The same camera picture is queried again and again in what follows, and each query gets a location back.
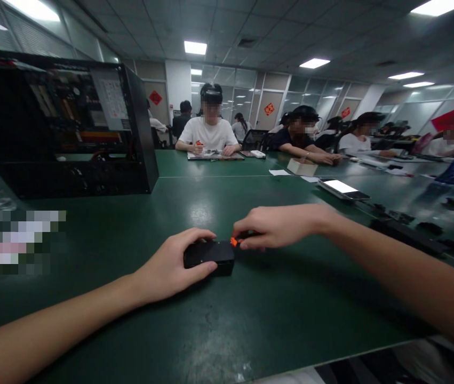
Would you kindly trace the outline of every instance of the small cardboard box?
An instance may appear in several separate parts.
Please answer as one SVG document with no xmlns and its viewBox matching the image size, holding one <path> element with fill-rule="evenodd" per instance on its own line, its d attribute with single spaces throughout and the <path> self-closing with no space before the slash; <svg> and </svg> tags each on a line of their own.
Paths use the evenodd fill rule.
<svg viewBox="0 0 454 384">
<path fill-rule="evenodd" d="M 317 164 L 314 164 L 310 160 L 292 158 L 289 160 L 287 169 L 298 176 L 312 177 L 316 173 Z"/>
</svg>

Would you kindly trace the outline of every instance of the man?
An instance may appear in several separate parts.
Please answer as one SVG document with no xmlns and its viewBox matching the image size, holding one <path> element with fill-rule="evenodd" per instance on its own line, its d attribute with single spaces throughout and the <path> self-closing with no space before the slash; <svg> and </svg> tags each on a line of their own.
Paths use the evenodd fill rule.
<svg viewBox="0 0 454 384">
<path fill-rule="evenodd" d="M 273 137 L 272 150 L 286 152 L 292 156 L 306 158 L 319 164 L 338 164 L 342 155 L 333 155 L 317 148 L 308 135 L 312 131 L 319 116 L 309 106 L 299 106 L 289 115 L 289 125 L 279 130 Z"/>
<path fill-rule="evenodd" d="M 219 117 L 223 93 L 219 84 L 205 84 L 200 90 L 204 115 L 190 119 L 175 149 L 201 154 L 203 150 L 216 150 L 231 156 L 241 150 L 229 122 Z"/>
<path fill-rule="evenodd" d="M 182 135 L 184 127 L 191 119 L 192 110 L 191 103 L 188 100 L 180 103 L 180 116 L 174 117 L 172 121 L 173 135 L 175 137 L 180 137 Z"/>
</svg>

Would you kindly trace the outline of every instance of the black t-shirt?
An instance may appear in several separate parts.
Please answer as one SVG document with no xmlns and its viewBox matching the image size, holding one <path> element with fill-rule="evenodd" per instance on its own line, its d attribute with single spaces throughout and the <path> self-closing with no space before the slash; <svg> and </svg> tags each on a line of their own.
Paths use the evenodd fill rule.
<svg viewBox="0 0 454 384">
<path fill-rule="evenodd" d="M 312 140 L 308 134 L 303 134 L 301 136 L 301 140 L 294 140 L 291 139 L 291 134 L 287 128 L 282 128 L 279 130 L 275 136 L 273 137 L 273 141 L 271 144 L 271 150 L 278 150 L 284 144 L 290 144 L 293 147 L 298 147 L 301 149 L 305 149 L 309 145 L 314 144 L 314 140 Z"/>
</svg>

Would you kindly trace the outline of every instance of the open computer case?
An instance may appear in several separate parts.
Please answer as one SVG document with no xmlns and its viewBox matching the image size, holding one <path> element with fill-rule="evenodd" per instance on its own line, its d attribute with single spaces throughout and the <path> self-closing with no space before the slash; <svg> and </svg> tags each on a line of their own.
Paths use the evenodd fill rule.
<svg viewBox="0 0 454 384">
<path fill-rule="evenodd" d="M 19 198 L 151 193 L 150 129 L 125 65 L 0 51 L 0 175 Z"/>
</svg>

